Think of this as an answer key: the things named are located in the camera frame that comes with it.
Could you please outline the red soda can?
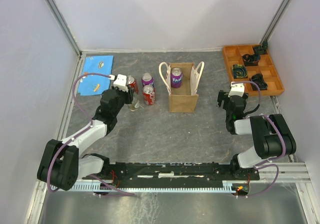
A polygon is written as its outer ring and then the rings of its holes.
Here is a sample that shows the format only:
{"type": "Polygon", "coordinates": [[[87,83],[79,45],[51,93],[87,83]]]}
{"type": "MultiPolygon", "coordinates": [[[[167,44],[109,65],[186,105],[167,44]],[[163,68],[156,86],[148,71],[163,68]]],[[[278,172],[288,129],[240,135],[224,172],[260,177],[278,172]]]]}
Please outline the red soda can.
{"type": "Polygon", "coordinates": [[[147,105],[153,105],[156,102],[155,90],[152,85],[145,85],[142,90],[144,102],[147,105]]]}
{"type": "Polygon", "coordinates": [[[139,93],[139,88],[138,88],[137,80],[135,79],[135,77],[128,75],[127,85],[132,90],[132,92],[135,92],[137,94],[139,93]]]}

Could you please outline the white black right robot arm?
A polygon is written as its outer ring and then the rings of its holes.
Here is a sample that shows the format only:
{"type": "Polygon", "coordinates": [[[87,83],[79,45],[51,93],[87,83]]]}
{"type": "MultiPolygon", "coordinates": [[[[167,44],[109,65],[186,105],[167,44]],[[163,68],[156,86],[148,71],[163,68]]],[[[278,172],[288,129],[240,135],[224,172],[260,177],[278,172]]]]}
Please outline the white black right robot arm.
{"type": "Polygon", "coordinates": [[[260,106],[245,112],[248,96],[248,93],[237,95],[220,90],[217,97],[217,105],[226,111],[227,131],[232,135],[251,135],[253,138],[253,146],[234,155],[230,162],[229,172],[234,179],[242,179],[247,170],[256,172],[255,167],[294,154],[297,150],[296,141],[281,114],[249,117],[260,106]]]}

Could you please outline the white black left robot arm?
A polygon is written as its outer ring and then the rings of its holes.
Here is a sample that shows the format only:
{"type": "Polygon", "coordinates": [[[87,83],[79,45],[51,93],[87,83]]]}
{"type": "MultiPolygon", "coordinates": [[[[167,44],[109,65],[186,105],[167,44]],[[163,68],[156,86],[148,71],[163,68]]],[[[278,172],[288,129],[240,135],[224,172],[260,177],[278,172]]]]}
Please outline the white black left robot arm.
{"type": "Polygon", "coordinates": [[[124,105],[133,102],[134,91],[111,88],[102,93],[89,123],[75,134],[62,139],[50,140],[44,149],[37,171],[37,179],[52,187],[70,190],[75,182],[95,174],[100,179],[110,175],[109,159],[99,154],[80,158],[81,154],[99,139],[107,136],[117,124],[117,115],[124,105]]]}

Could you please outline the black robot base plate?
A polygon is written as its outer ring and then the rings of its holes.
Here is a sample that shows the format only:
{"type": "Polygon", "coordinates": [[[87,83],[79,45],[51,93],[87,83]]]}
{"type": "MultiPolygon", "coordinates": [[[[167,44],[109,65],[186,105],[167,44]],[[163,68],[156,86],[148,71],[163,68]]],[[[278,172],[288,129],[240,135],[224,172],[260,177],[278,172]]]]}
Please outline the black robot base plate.
{"type": "Polygon", "coordinates": [[[223,181],[260,180],[259,172],[244,171],[235,178],[230,164],[209,163],[125,163],[109,164],[96,174],[119,188],[201,188],[222,187],[223,181]]]}

